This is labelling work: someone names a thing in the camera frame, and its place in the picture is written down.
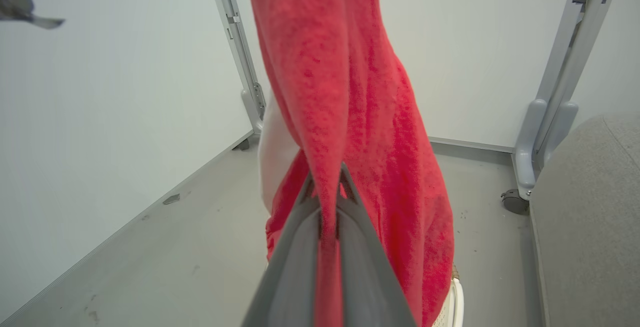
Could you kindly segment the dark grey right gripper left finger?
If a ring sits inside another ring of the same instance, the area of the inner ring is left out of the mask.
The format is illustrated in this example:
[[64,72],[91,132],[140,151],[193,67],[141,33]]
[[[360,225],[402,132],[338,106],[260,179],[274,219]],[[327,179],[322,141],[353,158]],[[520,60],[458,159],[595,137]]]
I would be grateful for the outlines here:
[[320,202],[308,174],[241,327],[314,327]]

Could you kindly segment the black caster wheel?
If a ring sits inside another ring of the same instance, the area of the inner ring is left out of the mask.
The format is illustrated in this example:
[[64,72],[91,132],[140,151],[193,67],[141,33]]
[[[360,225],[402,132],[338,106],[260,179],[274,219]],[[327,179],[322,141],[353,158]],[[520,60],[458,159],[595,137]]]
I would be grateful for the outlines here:
[[500,196],[503,207],[515,215],[526,216],[530,213],[530,202],[521,198],[517,188],[505,191]]

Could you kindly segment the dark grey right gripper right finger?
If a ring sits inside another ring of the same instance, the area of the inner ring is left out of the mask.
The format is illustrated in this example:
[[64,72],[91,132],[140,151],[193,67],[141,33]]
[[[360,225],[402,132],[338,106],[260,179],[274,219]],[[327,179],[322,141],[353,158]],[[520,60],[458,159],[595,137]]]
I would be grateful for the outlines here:
[[343,327],[417,327],[345,163],[336,195]]

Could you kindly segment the grey fabric sofa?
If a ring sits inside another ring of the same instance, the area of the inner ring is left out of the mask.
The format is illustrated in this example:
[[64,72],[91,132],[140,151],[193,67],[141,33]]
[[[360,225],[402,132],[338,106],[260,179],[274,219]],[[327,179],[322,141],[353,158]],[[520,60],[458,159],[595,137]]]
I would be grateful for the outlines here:
[[640,327],[640,112],[571,131],[530,199],[543,327]]

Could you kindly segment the red and white garment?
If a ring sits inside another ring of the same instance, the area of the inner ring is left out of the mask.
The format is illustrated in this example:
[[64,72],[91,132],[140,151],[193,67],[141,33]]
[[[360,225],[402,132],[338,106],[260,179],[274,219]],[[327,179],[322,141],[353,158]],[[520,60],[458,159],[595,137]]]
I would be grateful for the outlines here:
[[251,0],[271,93],[258,146],[274,254],[311,175],[321,205],[316,327],[343,327],[336,198],[346,165],[419,327],[450,292],[453,213],[380,0]]

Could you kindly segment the grey partition frame double post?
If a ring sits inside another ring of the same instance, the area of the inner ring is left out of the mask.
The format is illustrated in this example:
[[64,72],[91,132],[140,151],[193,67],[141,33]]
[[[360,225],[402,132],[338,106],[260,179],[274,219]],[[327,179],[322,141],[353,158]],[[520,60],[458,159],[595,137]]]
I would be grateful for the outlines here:
[[530,201],[537,170],[569,134],[579,105],[572,101],[613,0],[565,0],[535,99],[526,109],[511,159],[519,196]]

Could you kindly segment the white laundry basket brown rim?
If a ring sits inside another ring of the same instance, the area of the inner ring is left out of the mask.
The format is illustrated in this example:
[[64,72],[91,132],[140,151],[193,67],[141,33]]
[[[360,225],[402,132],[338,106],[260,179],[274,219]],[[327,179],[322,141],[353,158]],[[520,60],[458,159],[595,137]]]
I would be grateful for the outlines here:
[[453,265],[449,293],[432,327],[463,327],[464,312],[464,290],[457,267]]

